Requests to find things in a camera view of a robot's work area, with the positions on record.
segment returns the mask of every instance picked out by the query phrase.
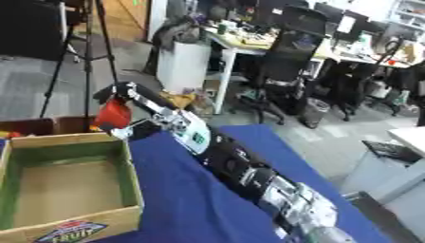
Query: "open cardboard box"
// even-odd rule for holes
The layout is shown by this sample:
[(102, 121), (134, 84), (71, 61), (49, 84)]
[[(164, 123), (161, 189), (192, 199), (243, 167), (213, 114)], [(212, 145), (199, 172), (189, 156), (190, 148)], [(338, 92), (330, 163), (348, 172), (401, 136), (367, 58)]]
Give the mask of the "open cardboard box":
[(137, 230), (128, 145), (103, 133), (9, 140), (0, 161), (0, 243), (87, 242)]

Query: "box label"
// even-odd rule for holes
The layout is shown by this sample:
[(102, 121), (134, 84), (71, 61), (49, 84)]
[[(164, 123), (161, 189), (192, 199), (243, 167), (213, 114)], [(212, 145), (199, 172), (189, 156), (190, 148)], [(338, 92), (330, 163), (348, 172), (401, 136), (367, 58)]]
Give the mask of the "box label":
[(73, 220), (60, 225), (58, 229), (40, 237), (34, 243), (76, 243), (106, 227), (105, 224)]

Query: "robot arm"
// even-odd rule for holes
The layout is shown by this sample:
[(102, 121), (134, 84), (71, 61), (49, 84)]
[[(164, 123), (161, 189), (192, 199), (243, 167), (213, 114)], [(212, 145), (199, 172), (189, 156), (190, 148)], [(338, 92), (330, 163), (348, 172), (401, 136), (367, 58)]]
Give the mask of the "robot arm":
[(169, 131), (199, 163), (239, 196), (251, 201), (273, 220), (280, 236), (297, 234), (299, 242), (354, 242), (335, 227), (337, 209), (328, 199), (303, 183), (294, 182), (248, 151), (236, 140), (208, 126), (195, 114), (177, 109), (150, 89), (134, 83), (109, 86), (95, 95), (105, 103), (115, 94), (152, 115), (123, 129), (109, 132), (122, 140), (131, 139), (151, 122)]

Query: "shelf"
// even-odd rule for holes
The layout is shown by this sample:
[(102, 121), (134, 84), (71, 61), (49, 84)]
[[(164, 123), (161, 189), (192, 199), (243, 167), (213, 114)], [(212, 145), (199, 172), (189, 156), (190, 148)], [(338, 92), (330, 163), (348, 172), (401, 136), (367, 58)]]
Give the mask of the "shelf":
[(419, 18), (419, 19), (424, 19), (425, 20), (425, 15), (422, 15), (422, 14), (405, 12), (405, 11), (400, 11), (400, 10), (397, 10), (396, 13), (401, 14), (401, 15), (411, 16), (411, 17), (414, 17), (414, 18)]
[(404, 2), (425, 5), (425, 1), (419, 1), (419, 0), (404, 0)]
[(408, 24), (405, 24), (405, 23), (401, 23), (401, 22), (398, 22), (398, 21), (394, 21), (394, 20), (390, 20), (392, 23), (395, 23), (395, 24), (398, 24), (398, 25), (401, 25), (401, 26), (404, 26), (404, 27), (408, 27), (408, 28), (414, 28), (414, 29), (418, 29), (418, 30), (421, 30), (421, 31), (424, 31), (425, 30), (425, 28), (421, 28), (421, 27), (417, 27), (417, 26), (411, 26), (411, 25), (408, 25)]

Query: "camera tripod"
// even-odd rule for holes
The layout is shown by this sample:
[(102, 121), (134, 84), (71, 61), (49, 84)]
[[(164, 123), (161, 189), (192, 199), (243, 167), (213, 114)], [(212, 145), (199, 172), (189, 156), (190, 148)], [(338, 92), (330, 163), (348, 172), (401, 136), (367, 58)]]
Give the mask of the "camera tripod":
[[(96, 5), (96, 11), (99, 16), (99, 21), (101, 24), (102, 29), (102, 35), (104, 39), (104, 43), (106, 46), (106, 55), (100, 56), (100, 57), (93, 57), (93, 50), (92, 50), (92, 29), (93, 29), (93, 8), (94, 5)], [(85, 94), (84, 94), (84, 132), (89, 131), (89, 105), (90, 105), (90, 82), (91, 82), (91, 75), (93, 71), (92, 62), (107, 58), (109, 60), (109, 65), (111, 68), (114, 84), (118, 83), (118, 75), (117, 70), (115, 68), (115, 57), (112, 54), (112, 47), (111, 42), (109, 40), (108, 31), (106, 28), (106, 23), (104, 20), (104, 6), (102, 3), (102, 0), (86, 0), (83, 1), (82, 5), (79, 9), (77, 9), (77, 12), (79, 12), (81, 15), (80, 17), (82, 19), (85, 19), (86, 22), (86, 38), (85, 38), (85, 54), (80, 55), (78, 53), (71, 52), (74, 55), (77, 55), (80, 57), (84, 62), (84, 72), (85, 72)], [(68, 52), (68, 45), (70, 44), (70, 41), (74, 38), (74, 29), (78, 23), (71, 23), (70, 28), (68, 30), (68, 33), (66, 34), (66, 38), (63, 43), (63, 47), (61, 50), (61, 54), (59, 57), (59, 61), (56, 64), (52, 79), (50, 81), (50, 85), (48, 87), (47, 92), (45, 93), (45, 103), (43, 104), (42, 112), (40, 114), (40, 118), (43, 118), (46, 114), (46, 110), (48, 107), (48, 104), (50, 102), (50, 98), (53, 94), (54, 87), (56, 83), (58, 82), (58, 76), (59, 72), (61, 71), (62, 65), (64, 63), (65, 55)]]

